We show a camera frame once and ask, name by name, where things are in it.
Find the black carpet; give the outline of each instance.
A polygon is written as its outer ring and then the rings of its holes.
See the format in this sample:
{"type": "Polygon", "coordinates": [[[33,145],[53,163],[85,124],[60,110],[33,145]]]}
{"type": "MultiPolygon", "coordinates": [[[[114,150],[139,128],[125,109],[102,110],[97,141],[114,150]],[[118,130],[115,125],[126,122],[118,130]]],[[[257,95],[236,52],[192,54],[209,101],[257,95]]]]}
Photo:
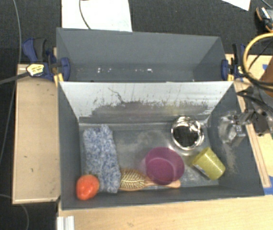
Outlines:
{"type": "MultiPolygon", "coordinates": [[[[16,0],[21,19],[22,39],[44,37],[47,47],[56,45],[55,28],[61,24],[61,0],[16,0]]],[[[250,10],[221,0],[129,0],[133,31],[220,36],[226,53],[232,43],[247,44],[263,29],[255,18],[260,0],[251,0],[250,10]]],[[[259,53],[258,44],[252,53],[259,53]]],[[[0,0],[0,80],[15,74],[18,61],[18,30],[11,0],[0,0]]],[[[0,152],[13,84],[0,86],[0,152]]],[[[14,112],[11,113],[3,161],[0,167],[0,194],[11,195],[14,140],[14,112]]],[[[55,203],[26,205],[33,230],[55,228],[55,203]]],[[[0,229],[25,229],[23,209],[0,197],[0,229]]]]}

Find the blue tape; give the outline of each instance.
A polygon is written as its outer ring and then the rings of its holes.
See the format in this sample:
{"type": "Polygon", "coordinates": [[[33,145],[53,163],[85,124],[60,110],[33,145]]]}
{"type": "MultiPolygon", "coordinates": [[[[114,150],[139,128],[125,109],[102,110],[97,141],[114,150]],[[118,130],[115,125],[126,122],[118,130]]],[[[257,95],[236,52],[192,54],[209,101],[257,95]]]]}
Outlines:
{"type": "Polygon", "coordinates": [[[273,195],[273,177],[269,175],[269,178],[272,186],[263,189],[265,195],[273,195]]]}

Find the clamp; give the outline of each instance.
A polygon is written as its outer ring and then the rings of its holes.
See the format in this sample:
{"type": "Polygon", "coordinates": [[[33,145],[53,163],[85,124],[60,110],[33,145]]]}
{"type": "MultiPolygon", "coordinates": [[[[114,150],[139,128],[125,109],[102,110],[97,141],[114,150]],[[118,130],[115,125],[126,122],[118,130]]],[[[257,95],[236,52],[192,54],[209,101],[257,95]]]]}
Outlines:
{"type": "Polygon", "coordinates": [[[221,76],[224,81],[233,81],[234,79],[241,79],[243,77],[241,63],[245,46],[243,44],[241,44],[240,46],[238,46],[237,44],[233,44],[232,48],[234,58],[231,58],[231,65],[226,59],[222,60],[221,64],[221,76]]]}
{"type": "Polygon", "coordinates": [[[40,77],[53,81],[57,73],[63,74],[64,81],[68,81],[70,75],[70,63],[67,57],[57,62],[56,57],[50,51],[45,51],[44,38],[28,38],[22,43],[23,53],[30,59],[31,64],[26,68],[31,77],[40,77]]]}

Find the bin floor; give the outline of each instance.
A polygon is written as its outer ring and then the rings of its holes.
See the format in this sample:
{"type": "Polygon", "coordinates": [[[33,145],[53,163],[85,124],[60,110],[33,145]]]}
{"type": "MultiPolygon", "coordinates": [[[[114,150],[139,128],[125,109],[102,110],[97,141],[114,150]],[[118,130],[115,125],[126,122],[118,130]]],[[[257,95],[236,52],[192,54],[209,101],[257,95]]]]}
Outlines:
{"type": "Polygon", "coordinates": [[[81,171],[85,167],[85,155],[82,134],[85,129],[100,127],[107,124],[113,132],[116,145],[118,163],[121,168],[137,169],[145,174],[145,156],[155,147],[169,147],[181,155],[185,162],[185,171],[180,181],[182,187],[218,185],[218,180],[207,179],[198,170],[191,167],[193,158],[205,147],[210,146],[207,129],[203,127],[205,140],[199,147],[191,151],[183,151],[178,148],[171,139],[171,122],[147,122],[147,123],[79,123],[80,148],[81,148],[81,171]]]}

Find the brush handle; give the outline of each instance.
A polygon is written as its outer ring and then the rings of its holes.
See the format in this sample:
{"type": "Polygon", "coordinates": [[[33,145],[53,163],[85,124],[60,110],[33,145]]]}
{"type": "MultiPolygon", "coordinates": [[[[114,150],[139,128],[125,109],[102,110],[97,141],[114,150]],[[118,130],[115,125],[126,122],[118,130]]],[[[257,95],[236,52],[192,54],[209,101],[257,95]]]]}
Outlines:
{"type": "MultiPolygon", "coordinates": [[[[158,184],[154,183],[152,180],[150,180],[148,177],[145,178],[145,185],[144,187],[148,186],[159,186],[158,184]]],[[[179,188],[181,187],[181,182],[180,180],[174,181],[168,185],[163,185],[164,187],[169,187],[169,188],[179,188]]]]}

